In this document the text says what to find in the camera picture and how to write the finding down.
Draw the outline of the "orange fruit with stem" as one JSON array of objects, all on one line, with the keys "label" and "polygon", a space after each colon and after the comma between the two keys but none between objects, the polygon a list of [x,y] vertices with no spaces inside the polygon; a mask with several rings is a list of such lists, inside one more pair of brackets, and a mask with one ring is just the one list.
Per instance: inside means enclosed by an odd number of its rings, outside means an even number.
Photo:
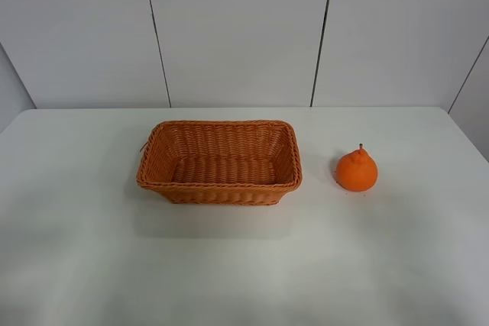
[{"label": "orange fruit with stem", "polygon": [[341,157],[335,168],[335,180],[350,192],[364,192],[371,189],[378,178],[375,161],[359,144],[358,149]]}]

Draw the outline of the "orange wicker basket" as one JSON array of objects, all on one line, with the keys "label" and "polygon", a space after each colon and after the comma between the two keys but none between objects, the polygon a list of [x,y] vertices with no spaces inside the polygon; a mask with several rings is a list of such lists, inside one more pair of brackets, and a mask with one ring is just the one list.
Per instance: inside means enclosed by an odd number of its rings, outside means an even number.
[{"label": "orange wicker basket", "polygon": [[165,121],[152,130],[138,185],[175,204],[276,205],[302,182],[285,121]]}]

